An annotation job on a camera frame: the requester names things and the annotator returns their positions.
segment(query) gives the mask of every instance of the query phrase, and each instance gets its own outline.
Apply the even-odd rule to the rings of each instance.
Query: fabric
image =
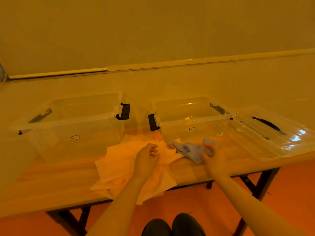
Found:
[[[164,191],[176,186],[177,183],[172,178],[168,165],[182,158],[183,155],[176,153],[175,149],[170,149],[162,141],[159,132],[156,132],[158,134],[150,136],[125,135],[119,145],[108,147],[106,156],[95,162],[100,180],[92,186],[91,190],[111,199],[116,198],[132,177],[136,154],[148,143],[158,145],[160,158],[144,184],[137,204],[141,205],[149,198],[163,195]]]
[[[215,144],[219,145],[216,141],[213,141],[209,138],[205,138],[203,140],[204,144]],[[213,151],[207,150],[203,145],[197,145],[194,143],[187,142],[185,144],[180,143],[180,139],[172,141],[168,144],[168,146],[172,149],[176,149],[177,153],[182,154],[183,156],[191,159],[194,163],[200,164],[203,162],[202,156],[199,154],[200,152],[204,152],[206,154],[210,154]]]
[[[163,219],[153,219],[147,223],[141,236],[205,236],[200,224],[189,214],[177,215],[172,223],[172,229]]]

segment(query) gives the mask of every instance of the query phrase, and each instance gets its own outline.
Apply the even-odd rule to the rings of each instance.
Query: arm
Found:
[[[224,153],[216,145],[206,144],[205,147],[214,150],[214,154],[209,156],[200,152],[211,175],[256,236],[305,235],[229,177],[225,168]]]
[[[140,191],[159,159],[156,147],[155,144],[147,144],[138,152],[132,178],[86,236],[124,236],[127,234]]]

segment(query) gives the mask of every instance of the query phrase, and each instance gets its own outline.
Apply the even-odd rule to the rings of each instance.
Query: forearm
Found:
[[[87,236],[126,235],[132,212],[144,183],[144,179],[132,177],[105,213],[89,230]]]
[[[218,176],[215,180],[256,236],[305,235],[250,195],[228,175]]]

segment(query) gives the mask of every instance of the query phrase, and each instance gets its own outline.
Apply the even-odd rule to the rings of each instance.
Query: hand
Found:
[[[133,177],[144,181],[148,179],[160,157],[157,147],[158,145],[149,143],[137,153]]]
[[[219,147],[215,144],[204,144],[204,146],[206,149],[214,151],[214,153],[209,155],[205,154],[204,152],[199,152],[200,155],[203,157],[213,178],[216,179],[221,176],[228,176],[225,167],[225,154],[223,153],[223,151],[221,151]]]

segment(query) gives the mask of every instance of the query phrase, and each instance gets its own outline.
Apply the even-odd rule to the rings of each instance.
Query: orange floor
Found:
[[[263,203],[307,235],[315,235],[315,161],[283,167],[271,184]],[[257,182],[259,174],[250,179]],[[245,187],[239,178],[235,180]],[[92,206],[87,230],[108,207],[108,204]],[[232,235],[240,216],[229,200],[214,183],[211,190],[205,185],[168,191],[164,196],[145,201],[136,206],[129,227],[129,236],[140,235],[153,218],[162,218],[169,224],[173,218],[186,212],[194,216],[207,235]],[[80,210],[73,210],[77,217]],[[69,236],[69,234],[44,212],[36,212],[0,220],[1,235],[19,236]],[[253,235],[247,229],[245,235]]]

